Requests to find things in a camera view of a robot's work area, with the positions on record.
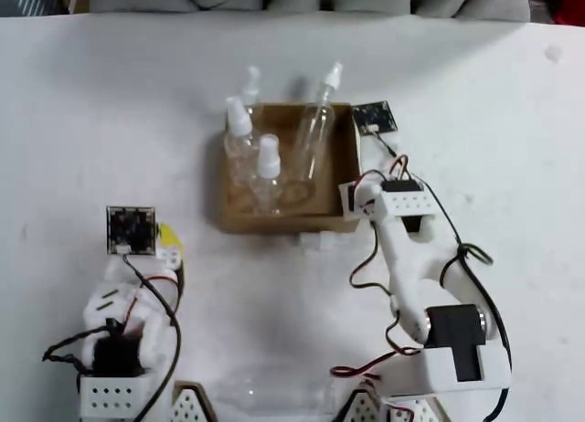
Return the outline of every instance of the clear plastic bottle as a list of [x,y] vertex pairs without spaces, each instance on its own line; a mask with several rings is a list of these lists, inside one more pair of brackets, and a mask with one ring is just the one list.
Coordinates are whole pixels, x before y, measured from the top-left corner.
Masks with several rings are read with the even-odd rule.
[[294,143],[293,177],[311,182],[319,175],[325,140],[335,121],[331,97],[339,87],[343,65],[336,62],[321,83],[317,100],[305,107]]
[[238,97],[227,99],[228,133],[224,148],[229,163],[229,179],[235,186],[246,186],[254,175],[258,138],[249,114]]
[[256,174],[250,181],[250,189],[256,199],[254,212],[262,215],[280,213],[282,195],[281,157],[278,153],[278,137],[265,134],[260,137],[260,151]]
[[255,66],[248,67],[248,79],[241,89],[241,100],[252,119],[254,128],[261,127],[262,104],[260,101],[260,70]]

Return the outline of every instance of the spray nozzle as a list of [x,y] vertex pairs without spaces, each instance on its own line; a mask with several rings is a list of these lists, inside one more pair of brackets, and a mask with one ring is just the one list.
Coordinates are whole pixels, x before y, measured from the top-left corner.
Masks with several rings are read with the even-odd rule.
[[241,99],[232,96],[226,99],[226,103],[228,104],[229,132],[236,137],[249,134],[252,131],[252,122]]
[[260,75],[260,69],[256,66],[248,67],[248,80],[241,90],[241,98],[244,101],[244,105],[253,105],[258,102]]
[[341,72],[343,69],[344,65],[339,61],[336,61],[327,76],[325,76],[323,83],[337,90],[339,83],[341,82]]
[[281,173],[281,156],[278,153],[278,137],[264,134],[260,137],[258,152],[258,175],[262,178],[276,178]]

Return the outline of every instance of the wire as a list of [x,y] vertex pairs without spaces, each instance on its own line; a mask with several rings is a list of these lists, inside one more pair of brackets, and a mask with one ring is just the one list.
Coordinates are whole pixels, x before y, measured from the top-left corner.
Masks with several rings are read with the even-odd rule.
[[75,355],[73,355],[72,353],[68,353],[67,355],[63,355],[63,356],[53,355],[53,353],[55,351],[57,351],[57,349],[60,349],[60,348],[65,347],[65,346],[69,346],[70,344],[74,344],[78,340],[83,340],[94,333],[104,332],[104,331],[110,332],[111,330],[112,330],[112,326],[110,324],[106,324],[104,326],[100,326],[100,327],[95,328],[95,329],[90,329],[88,331],[76,333],[75,335],[73,335],[69,338],[66,338],[65,340],[63,340],[57,344],[53,344],[52,346],[49,346],[49,348],[43,354],[43,361],[50,361],[52,363],[73,364],[73,367],[75,367],[75,370],[77,370],[78,374],[89,375],[91,373],[91,369],[88,369],[85,365],[83,365],[83,362],[79,358],[77,358]]
[[367,371],[371,370],[372,368],[374,368],[378,364],[383,363],[386,360],[389,360],[390,358],[392,358],[396,354],[397,354],[396,352],[384,353],[383,355],[380,355],[378,358],[370,361],[367,364],[362,365],[361,367],[350,367],[348,365],[337,365],[337,366],[329,369],[329,374],[331,376],[334,376],[335,378],[352,378],[354,376],[364,375],[370,379],[374,379],[374,380],[378,381],[378,380],[382,379],[382,377],[380,375],[368,374]]
[[370,255],[364,261],[362,261],[357,267],[355,267],[354,270],[351,272],[351,275],[349,276],[349,284],[353,288],[356,288],[358,290],[362,290],[364,288],[380,288],[381,290],[383,290],[386,293],[387,296],[390,297],[392,295],[392,293],[389,291],[388,288],[386,288],[381,283],[378,283],[378,282],[355,283],[354,282],[354,277],[356,276],[356,274],[361,269],[363,269],[367,264],[369,264],[372,260],[374,260],[374,257],[378,253],[378,249],[379,249],[378,231],[376,230],[376,226],[374,225],[374,223],[370,223],[370,224],[371,224],[372,228],[374,229],[374,239],[375,239],[374,249],[372,250]]
[[[470,254],[470,255],[474,256],[475,258],[477,258],[480,262],[482,262],[486,265],[492,265],[494,263],[494,260],[485,251],[483,251],[481,248],[477,247],[475,244],[462,242],[461,236],[459,235],[457,228],[455,227],[454,223],[452,222],[451,218],[449,217],[449,214],[447,213],[444,206],[442,205],[441,200],[439,200],[439,197],[434,193],[434,191],[432,190],[432,188],[429,186],[429,184],[427,182],[425,182],[424,180],[422,180],[420,177],[418,177],[415,174],[414,174],[414,176],[429,189],[429,192],[431,192],[432,197],[437,202],[437,205],[439,205],[439,208],[441,209],[445,218],[447,218],[447,221],[449,222],[449,225],[451,226],[453,234],[455,235],[455,240],[457,241],[457,252],[456,252],[455,256],[451,260],[449,260],[445,264],[445,266],[442,268],[441,276],[439,278],[439,283],[443,287],[445,277],[447,274],[447,270],[449,269],[449,267],[452,264],[454,264],[455,262],[459,262],[459,264],[461,265],[461,267],[462,267],[463,271],[465,272],[465,274],[467,275],[467,277],[471,280],[472,284],[475,285],[475,288],[477,288],[479,290],[480,294],[484,297],[484,300],[487,303],[487,306],[490,309],[490,312],[494,316],[495,326],[497,327],[497,330],[500,333],[500,337],[502,338],[502,345],[504,346],[505,351],[507,352],[508,362],[510,363],[510,369],[512,369],[512,350],[510,348],[510,341],[508,340],[508,334],[505,330],[505,325],[504,325],[504,320],[502,319],[502,315],[500,314],[500,311],[495,306],[494,300],[489,295],[489,293],[485,289],[484,285],[482,285],[482,282],[479,279],[477,279],[477,276],[475,276],[472,269],[467,264],[466,259],[467,259],[467,255]],[[497,417],[500,415],[500,413],[502,413],[502,410],[504,409],[505,401],[508,397],[508,392],[509,392],[509,389],[507,389],[507,388],[502,389],[494,410],[484,418],[484,422],[492,422],[493,420],[497,419]]]
[[390,154],[392,157],[398,157],[398,155],[396,154],[396,151],[394,151],[390,145],[388,145],[386,143],[386,141],[384,139],[382,139],[382,136],[380,136],[379,132],[372,132],[371,130],[367,130],[367,132],[369,134],[371,134],[372,136],[376,136],[376,139],[379,140],[380,143],[382,143],[382,145],[384,145],[384,148],[386,148],[386,151],[388,151],[388,154]]
[[409,347],[409,346],[402,347],[390,338],[390,335],[389,335],[390,331],[392,331],[394,328],[396,328],[396,326],[398,326],[399,321],[400,321],[400,311],[396,311],[396,319],[394,319],[394,322],[392,322],[389,325],[389,327],[386,328],[386,333],[385,333],[386,341],[388,342],[390,347],[392,349],[394,349],[394,351],[396,351],[397,353],[400,353],[401,355],[406,355],[406,356],[416,355],[417,353],[420,352],[420,349],[417,349],[415,347]]
[[402,180],[402,175],[406,173],[406,170],[409,166],[409,157],[406,154],[399,155],[390,166],[388,173],[392,175],[394,168],[396,168],[398,165],[400,165],[399,180]]
[[153,395],[148,400],[148,402],[143,407],[143,409],[140,411],[140,413],[138,414],[138,416],[136,416],[134,418],[134,420],[133,420],[133,422],[140,422],[140,421],[144,420],[144,418],[146,417],[146,415],[148,414],[148,412],[150,411],[150,409],[154,406],[154,404],[158,400],[159,396],[165,390],[166,385],[171,380],[171,376],[173,376],[173,372],[175,371],[176,364],[177,364],[177,362],[179,360],[179,354],[181,352],[181,327],[179,326],[179,322],[176,319],[175,312],[169,306],[169,304],[166,302],[165,298],[161,295],[160,292],[158,292],[158,290],[154,287],[154,285],[149,280],[147,280],[143,276],[143,274],[140,271],[138,271],[138,269],[132,263],[130,263],[130,261],[128,260],[128,255],[123,255],[122,256],[122,260],[124,261],[124,263],[128,267],[130,267],[132,269],[132,271],[134,272],[134,274],[136,275],[136,277],[142,282],[142,284],[149,291],[151,291],[153,293],[153,295],[158,299],[158,301],[161,302],[161,305],[163,305],[163,308],[165,308],[166,315],[168,315],[168,317],[169,317],[169,319],[171,321],[171,324],[173,325],[173,327],[175,328],[175,331],[176,331],[175,356],[173,357],[173,361],[171,362],[171,365],[169,366],[168,372],[166,373],[165,377],[163,378],[163,381],[158,386],[158,388],[153,393]]
[[393,406],[393,405],[388,405],[390,408],[392,408],[395,411],[403,411],[404,413],[408,413],[410,414],[410,418],[409,418],[409,422],[413,422],[414,421],[414,411],[412,411],[410,408],[406,408],[404,406]]
[[357,178],[357,180],[356,180],[356,182],[354,184],[354,195],[356,194],[357,187],[362,183],[362,181],[364,180],[364,178],[366,178],[366,176],[369,175],[369,174],[377,174],[380,177],[382,177],[382,181],[386,181],[386,176],[381,171],[379,171],[378,169],[369,169],[369,170],[365,171],[363,174],[361,174]]
[[[179,287],[179,283],[174,280],[173,278],[169,278],[168,276],[151,276],[150,278],[146,278],[146,280],[167,280],[169,282],[173,282],[176,286],[176,291],[177,291],[177,300],[176,300],[176,305],[175,305],[175,313],[178,309],[178,303],[179,303],[179,297],[181,297],[181,289]],[[134,295],[134,298],[132,300],[132,303],[130,304],[130,306],[128,307],[128,311],[126,312],[126,315],[124,316],[124,324],[123,324],[123,329],[126,329],[126,326],[128,325],[128,321],[130,320],[130,314],[132,313],[134,306],[136,305],[136,302],[138,301],[138,292],[136,292],[136,295]]]

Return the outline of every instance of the white tablecloth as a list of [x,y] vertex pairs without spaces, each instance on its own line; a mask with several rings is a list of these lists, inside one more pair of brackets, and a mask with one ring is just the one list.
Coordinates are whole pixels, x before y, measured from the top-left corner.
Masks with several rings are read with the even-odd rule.
[[[387,350],[388,302],[348,273],[362,226],[331,251],[213,225],[224,99],[250,63],[266,101],[306,100],[335,59],[340,101],[388,100],[411,168],[465,240],[510,334],[502,421],[571,420],[585,344],[581,185],[585,30],[416,17],[206,13],[0,20],[0,418],[74,420],[75,375],[42,364],[78,332],[101,274],[105,206],[156,206],[186,246],[177,378],[218,387],[255,366],[326,375]],[[383,159],[363,141],[365,167]],[[388,276],[379,256],[363,277]],[[446,405],[480,420],[496,394]],[[462,416],[471,411],[472,416]],[[222,420],[228,412],[218,410]]]

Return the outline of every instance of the cardboard box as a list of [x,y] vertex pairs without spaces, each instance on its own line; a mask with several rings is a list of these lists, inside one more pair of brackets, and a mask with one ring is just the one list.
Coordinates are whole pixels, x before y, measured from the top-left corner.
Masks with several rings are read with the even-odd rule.
[[343,218],[338,186],[359,177],[356,128],[349,104],[334,104],[335,122],[325,141],[324,160],[312,185],[286,179],[292,163],[295,134],[304,105],[265,104],[262,133],[280,140],[282,172],[285,174],[281,213],[274,216],[253,214],[254,199],[249,189],[232,186],[228,162],[222,151],[219,227],[229,233],[286,234],[299,232],[353,232],[358,221]]

